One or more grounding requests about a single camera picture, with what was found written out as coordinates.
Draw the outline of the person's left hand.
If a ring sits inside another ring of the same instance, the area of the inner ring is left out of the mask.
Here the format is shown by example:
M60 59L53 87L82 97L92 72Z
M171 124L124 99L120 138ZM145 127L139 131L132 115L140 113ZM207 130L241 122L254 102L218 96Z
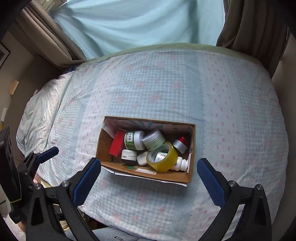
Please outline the person's left hand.
M36 174L33 181L34 181L35 184L40 184L41 181L42 181L42 178L39 175ZM19 222L18 226L23 232L26 232L26 230L27 230L27 219L25 218L21 222Z

